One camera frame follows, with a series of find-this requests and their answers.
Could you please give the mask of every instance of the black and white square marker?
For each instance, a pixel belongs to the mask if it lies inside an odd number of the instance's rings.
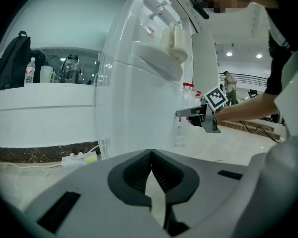
[[[211,109],[215,111],[220,106],[224,105],[228,100],[224,93],[219,87],[213,88],[211,91],[204,95],[205,99],[208,101]]]

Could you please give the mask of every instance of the white cup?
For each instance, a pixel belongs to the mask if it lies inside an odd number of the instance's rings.
[[[50,66],[42,66],[40,72],[40,83],[50,83],[53,68]]]

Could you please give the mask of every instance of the black railing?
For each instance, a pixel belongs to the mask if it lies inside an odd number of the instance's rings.
[[[256,77],[251,75],[245,75],[245,74],[234,74],[230,73],[237,82],[245,83],[245,84],[252,84],[252,85],[260,85],[260,86],[266,86],[267,78],[264,77]],[[219,73],[220,80],[224,80],[225,76],[223,73]]]

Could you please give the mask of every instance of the power strip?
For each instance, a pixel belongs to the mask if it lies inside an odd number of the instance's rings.
[[[75,167],[89,164],[97,160],[98,158],[95,151],[90,153],[79,153],[77,155],[71,153],[69,156],[62,157],[61,166],[64,168]]]

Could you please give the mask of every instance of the tiled floor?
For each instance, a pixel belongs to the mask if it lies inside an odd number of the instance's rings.
[[[204,129],[193,127],[185,121],[183,128],[186,145],[175,146],[173,152],[197,159],[248,165],[254,154],[267,152],[275,145],[267,137],[227,127],[219,127],[222,133],[205,133]],[[0,166],[0,193],[5,200],[24,210],[33,198],[73,170],[75,168],[19,169]],[[146,190],[146,194],[153,199],[154,213],[155,204],[164,204],[163,192],[152,175],[147,185],[150,189]],[[163,214],[157,212],[155,216],[160,224],[163,223]]]

